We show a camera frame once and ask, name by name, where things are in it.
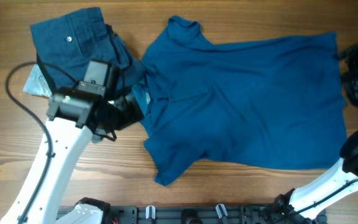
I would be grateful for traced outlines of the blue polo shirt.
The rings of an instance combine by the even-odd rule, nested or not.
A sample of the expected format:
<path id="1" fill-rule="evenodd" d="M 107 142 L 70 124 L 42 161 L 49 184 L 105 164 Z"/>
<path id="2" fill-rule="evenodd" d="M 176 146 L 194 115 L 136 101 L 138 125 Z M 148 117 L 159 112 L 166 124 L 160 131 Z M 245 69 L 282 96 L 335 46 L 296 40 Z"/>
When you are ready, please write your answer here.
<path id="1" fill-rule="evenodd" d="M 142 58 L 135 87 L 157 168 L 173 183 L 209 159 L 269 169 L 327 169 L 347 138 L 336 34 L 213 44 L 179 16 Z"/>

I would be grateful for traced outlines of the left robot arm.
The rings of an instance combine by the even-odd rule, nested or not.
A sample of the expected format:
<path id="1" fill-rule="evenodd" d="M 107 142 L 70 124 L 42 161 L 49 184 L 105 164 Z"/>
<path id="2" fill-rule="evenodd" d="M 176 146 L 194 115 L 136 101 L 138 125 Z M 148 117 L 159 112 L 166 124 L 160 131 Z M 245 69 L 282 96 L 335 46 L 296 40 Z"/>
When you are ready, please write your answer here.
<path id="1" fill-rule="evenodd" d="M 73 170 L 91 142 L 116 140 L 115 132 L 140 121 L 132 95 L 117 93 L 120 69 L 91 60 L 83 80 L 57 90 L 49 100 L 47 121 L 34 119 L 42 142 L 15 202 L 1 223 L 112 223 L 109 203 L 83 198 L 62 217 L 58 210 Z"/>

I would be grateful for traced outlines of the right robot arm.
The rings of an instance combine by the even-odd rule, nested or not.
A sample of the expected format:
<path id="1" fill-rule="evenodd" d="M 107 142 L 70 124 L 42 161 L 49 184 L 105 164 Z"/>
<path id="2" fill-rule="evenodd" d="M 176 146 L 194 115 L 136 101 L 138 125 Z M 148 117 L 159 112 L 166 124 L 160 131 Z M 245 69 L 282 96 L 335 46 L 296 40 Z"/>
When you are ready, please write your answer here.
<path id="1" fill-rule="evenodd" d="M 358 44 L 348 47 L 338 58 L 348 66 L 341 76 L 346 96 L 358 107 Z M 277 197 L 266 214 L 267 223 L 317 223 L 323 210 L 355 192 L 358 192 L 358 131 L 348 137 L 335 165 L 306 186 Z"/>

